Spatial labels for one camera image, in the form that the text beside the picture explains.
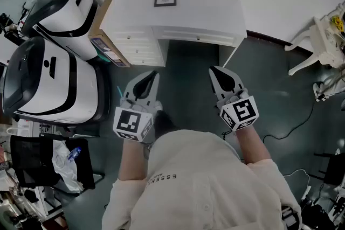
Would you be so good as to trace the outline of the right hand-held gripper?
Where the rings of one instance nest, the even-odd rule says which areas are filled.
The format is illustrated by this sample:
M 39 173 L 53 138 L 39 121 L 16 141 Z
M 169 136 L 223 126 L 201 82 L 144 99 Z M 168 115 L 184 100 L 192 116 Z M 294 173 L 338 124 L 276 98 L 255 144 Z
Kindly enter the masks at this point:
M 213 93 L 219 100 L 216 104 L 219 115 L 226 125 L 232 131 L 252 125 L 259 112 L 254 97 L 248 94 L 240 77 L 220 66 L 211 66 L 209 76 Z

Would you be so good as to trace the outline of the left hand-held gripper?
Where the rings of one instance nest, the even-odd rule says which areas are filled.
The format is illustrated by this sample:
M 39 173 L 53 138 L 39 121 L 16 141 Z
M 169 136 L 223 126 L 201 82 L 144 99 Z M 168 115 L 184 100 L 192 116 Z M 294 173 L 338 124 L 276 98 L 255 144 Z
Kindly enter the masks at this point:
M 156 101 L 159 80 L 158 71 L 153 70 L 138 75 L 127 84 L 120 106 L 115 109 L 113 131 L 118 137 L 147 143 L 146 136 L 157 112 L 163 110 L 161 102 Z

